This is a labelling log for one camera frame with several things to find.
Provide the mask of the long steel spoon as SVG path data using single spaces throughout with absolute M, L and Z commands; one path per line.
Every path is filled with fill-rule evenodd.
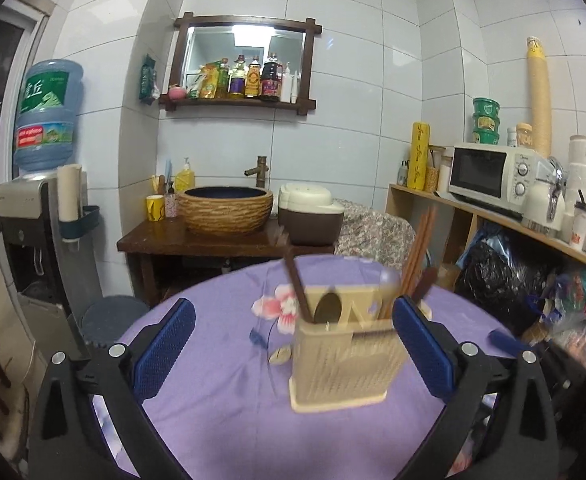
M 393 308 L 393 302 L 399 295 L 401 285 L 400 274 L 392 268 L 383 268 L 380 274 L 379 294 L 381 306 L 378 311 L 378 319 L 389 318 Z

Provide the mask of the reddish brown chopstick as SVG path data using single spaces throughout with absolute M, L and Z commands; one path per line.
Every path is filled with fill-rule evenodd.
M 381 311 L 381 318 L 390 318 L 394 301 L 399 296 L 411 294 L 417 285 L 421 262 L 430 244 L 435 207 L 431 206 L 420 219 L 419 229 L 409 252 L 409 258 L 401 274 L 400 285 L 391 294 L 389 300 L 385 300 Z

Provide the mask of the steel spoon ornate handle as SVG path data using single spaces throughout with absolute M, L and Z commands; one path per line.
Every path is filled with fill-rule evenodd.
M 314 323 L 323 326 L 326 330 L 340 321 L 342 315 L 342 300 L 334 287 L 329 288 L 319 299 L 315 312 Z

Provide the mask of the brown chopstick crossing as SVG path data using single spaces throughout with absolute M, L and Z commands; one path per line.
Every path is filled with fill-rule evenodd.
M 411 246 L 409 259 L 403 271 L 403 279 L 400 285 L 401 296 L 411 295 L 412 289 L 418 283 L 422 263 L 431 240 L 436 209 L 436 206 L 431 206 L 420 219 L 417 236 Z

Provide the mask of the black plastic bag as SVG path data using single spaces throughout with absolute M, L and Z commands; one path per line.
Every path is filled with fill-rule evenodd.
M 536 240 L 498 234 L 473 242 L 459 264 L 456 294 L 520 336 L 540 318 L 532 302 L 542 296 L 561 258 Z

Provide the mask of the grey round bin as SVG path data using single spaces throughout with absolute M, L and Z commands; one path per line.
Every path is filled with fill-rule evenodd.
M 108 347 L 150 307 L 133 296 L 107 296 L 88 308 L 80 322 L 84 342 L 93 347 Z

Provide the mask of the colourful plastic bags pile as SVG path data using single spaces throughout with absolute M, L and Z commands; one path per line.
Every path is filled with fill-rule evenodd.
M 539 297 L 528 299 L 536 322 L 521 336 L 525 344 L 552 342 L 586 368 L 586 266 L 572 264 L 551 274 Z

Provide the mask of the beige perforated utensil holder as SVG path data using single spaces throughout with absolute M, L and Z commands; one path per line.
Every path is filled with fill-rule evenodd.
M 382 402 L 408 360 L 391 320 L 377 315 L 382 306 L 377 286 L 331 290 L 341 300 L 339 321 L 296 321 L 289 391 L 291 407 L 298 413 Z

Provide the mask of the white brown rice cooker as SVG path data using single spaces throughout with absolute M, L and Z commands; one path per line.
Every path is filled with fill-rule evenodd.
M 299 246 L 335 245 L 344 219 L 344 206 L 320 185 L 286 183 L 278 193 L 278 223 L 289 241 Z

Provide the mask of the yellow cylindrical box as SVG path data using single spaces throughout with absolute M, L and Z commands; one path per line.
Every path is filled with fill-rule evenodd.
M 427 173 L 427 156 L 429 156 L 430 125 L 415 122 L 412 125 L 411 147 L 407 186 L 411 190 L 422 191 Z

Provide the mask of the bronze faucet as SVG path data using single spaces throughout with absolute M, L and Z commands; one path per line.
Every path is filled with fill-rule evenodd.
M 267 172 L 269 168 L 267 165 L 267 157 L 266 156 L 258 156 L 256 165 L 253 168 L 246 169 L 244 171 L 245 177 L 254 177 L 256 181 L 256 186 L 258 188 L 265 188 L 266 187 L 266 178 Z

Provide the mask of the green instant noodle bowls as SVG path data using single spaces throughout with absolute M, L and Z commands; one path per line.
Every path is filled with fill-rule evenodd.
M 497 145 L 499 141 L 499 103 L 488 98 L 474 98 L 473 141 Z

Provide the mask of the tall stack paper cups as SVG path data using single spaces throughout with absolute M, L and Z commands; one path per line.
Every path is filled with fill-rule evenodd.
M 530 86 L 531 126 L 534 150 L 545 158 L 551 155 L 552 114 L 548 63 L 537 37 L 526 38 L 528 85 Z

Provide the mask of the blue water jug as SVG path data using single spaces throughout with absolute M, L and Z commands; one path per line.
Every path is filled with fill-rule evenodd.
M 84 96 L 80 64 L 52 58 L 27 71 L 14 131 L 14 165 L 20 172 L 63 166 L 75 148 L 77 115 Z

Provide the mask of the window with white frame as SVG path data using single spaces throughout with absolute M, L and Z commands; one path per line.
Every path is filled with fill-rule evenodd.
M 14 176 L 14 127 L 20 86 L 34 62 L 49 15 L 20 0 L 0 6 L 0 183 Z

